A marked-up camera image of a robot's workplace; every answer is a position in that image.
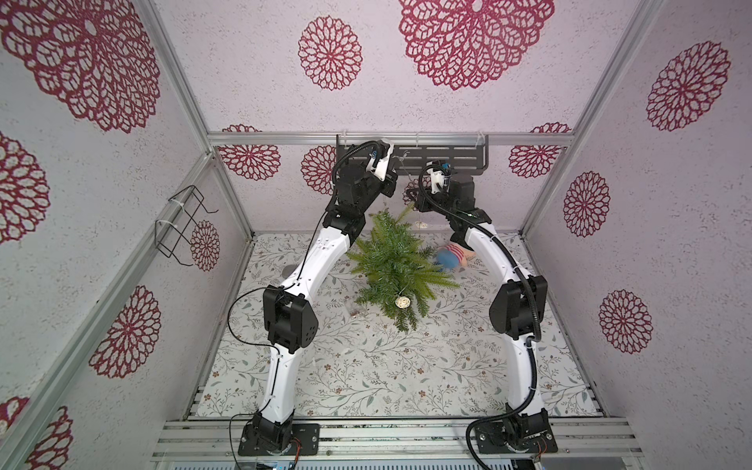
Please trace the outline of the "small green christmas tree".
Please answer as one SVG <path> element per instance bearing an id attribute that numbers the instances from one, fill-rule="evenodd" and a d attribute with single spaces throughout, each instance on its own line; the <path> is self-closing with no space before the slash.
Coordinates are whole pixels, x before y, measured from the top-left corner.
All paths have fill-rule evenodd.
<path id="1" fill-rule="evenodd" d="M 356 303 L 376 307 L 401 332 L 415 330 L 428 315 L 437 288 L 459 287 L 434 264 L 435 251 L 423 245 L 405 220 L 412 212 L 409 205 L 399 215 L 374 213 L 369 237 L 356 240 L 356 250 L 347 254 L 354 263 L 352 272 L 365 280 Z"/>

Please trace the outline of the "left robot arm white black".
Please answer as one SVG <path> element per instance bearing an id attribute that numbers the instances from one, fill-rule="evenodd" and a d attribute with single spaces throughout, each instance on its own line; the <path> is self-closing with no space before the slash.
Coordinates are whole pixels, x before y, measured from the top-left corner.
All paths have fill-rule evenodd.
<path id="1" fill-rule="evenodd" d="M 313 311 L 318 290 L 362 233 L 373 202 L 380 195 L 394 195 L 398 178 L 389 157 L 337 164 L 333 176 L 334 194 L 304 259 L 280 286 L 270 285 L 262 295 L 264 327 L 271 343 L 270 376 L 253 426 L 274 442 L 291 434 L 300 363 L 318 330 Z"/>

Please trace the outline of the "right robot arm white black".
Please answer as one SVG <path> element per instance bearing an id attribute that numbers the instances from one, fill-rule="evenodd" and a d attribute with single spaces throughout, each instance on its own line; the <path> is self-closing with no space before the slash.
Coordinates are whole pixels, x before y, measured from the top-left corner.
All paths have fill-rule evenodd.
<path id="1" fill-rule="evenodd" d="M 490 217 L 475 206 L 471 176 L 450 176 L 446 170 L 428 170 L 425 176 L 430 184 L 420 184 L 415 197 L 419 211 L 444 215 L 452 228 L 452 242 L 474 252 L 499 282 L 489 318 L 507 353 L 506 411 L 479 419 L 468 430 L 491 434 L 497 424 L 509 446 L 520 452 L 523 442 L 545 433 L 548 425 L 537 364 L 548 282 L 522 268 L 501 242 Z"/>

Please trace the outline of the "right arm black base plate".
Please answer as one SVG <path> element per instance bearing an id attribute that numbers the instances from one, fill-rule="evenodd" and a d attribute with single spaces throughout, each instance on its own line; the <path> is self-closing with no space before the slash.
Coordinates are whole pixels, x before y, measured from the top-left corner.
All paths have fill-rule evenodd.
<path id="1" fill-rule="evenodd" d="M 545 409 L 519 414 L 474 428 L 481 454 L 555 454 L 558 445 Z"/>

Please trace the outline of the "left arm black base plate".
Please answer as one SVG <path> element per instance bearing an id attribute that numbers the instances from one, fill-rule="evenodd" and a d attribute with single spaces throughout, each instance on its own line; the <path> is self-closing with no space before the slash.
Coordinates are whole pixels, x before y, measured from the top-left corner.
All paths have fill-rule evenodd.
<path id="1" fill-rule="evenodd" d="M 243 428 L 239 456 L 316 456 L 321 427 L 318 423 L 254 425 Z"/>

